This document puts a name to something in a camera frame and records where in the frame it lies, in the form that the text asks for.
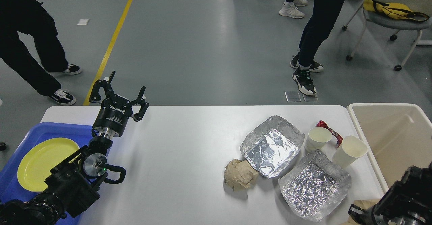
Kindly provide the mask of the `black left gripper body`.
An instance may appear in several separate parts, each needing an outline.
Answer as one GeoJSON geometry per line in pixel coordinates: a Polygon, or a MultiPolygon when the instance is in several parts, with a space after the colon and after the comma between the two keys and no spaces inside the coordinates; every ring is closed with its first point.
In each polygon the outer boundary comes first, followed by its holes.
{"type": "Polygon", "coordinates": [[[130,100],[121,95],[102,100],[101,109],[92,126],[93,135],[110,129],[114,137],[121,137],[125,131],[129,117],[132,115],[130,100]]]}

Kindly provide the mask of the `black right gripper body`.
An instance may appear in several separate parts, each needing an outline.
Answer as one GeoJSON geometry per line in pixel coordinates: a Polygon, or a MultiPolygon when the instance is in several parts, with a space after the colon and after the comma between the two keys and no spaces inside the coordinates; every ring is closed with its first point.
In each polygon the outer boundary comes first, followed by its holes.
{"type": "Polygon", "coordinates": [[[375,205],[368,209],[361,209],[359,206],[352,204],[348,211],[350,217],[360,225],[381,225],[382,217],[374,213],[375,205]]]}

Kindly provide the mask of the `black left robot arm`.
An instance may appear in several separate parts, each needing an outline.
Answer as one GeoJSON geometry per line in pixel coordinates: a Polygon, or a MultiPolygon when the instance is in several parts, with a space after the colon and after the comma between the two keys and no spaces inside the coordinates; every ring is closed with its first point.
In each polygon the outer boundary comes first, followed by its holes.
{"type": "Polygon", "coordinates": [[[131,101],[116,94],[111,87],[115,71],[103,80],[96,80],[89,102],[101,108],[92,126],[92,138],[50,169],[44,180],[47,188],[23,202],[18,199],[1,204],[2,225],[54,225],[67,215],[76,217],[99,199],[99,187],[124,181],[126,170],[111,165],[107,153],[114,137],[122,136],[130,118],[138,122],[145,115],[149,103],[143,86],[137,99],[131,101]]]}

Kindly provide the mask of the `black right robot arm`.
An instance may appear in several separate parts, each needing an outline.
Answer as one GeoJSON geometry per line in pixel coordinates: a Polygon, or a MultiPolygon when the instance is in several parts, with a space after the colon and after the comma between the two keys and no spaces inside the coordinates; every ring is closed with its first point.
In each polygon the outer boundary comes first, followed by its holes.
{"type": "Polygon", "coordinates": [[[377,204],[368,209],[352,204],[348,214],[361,225],[430,225],[432,165],[409,167],[377,204]]]}

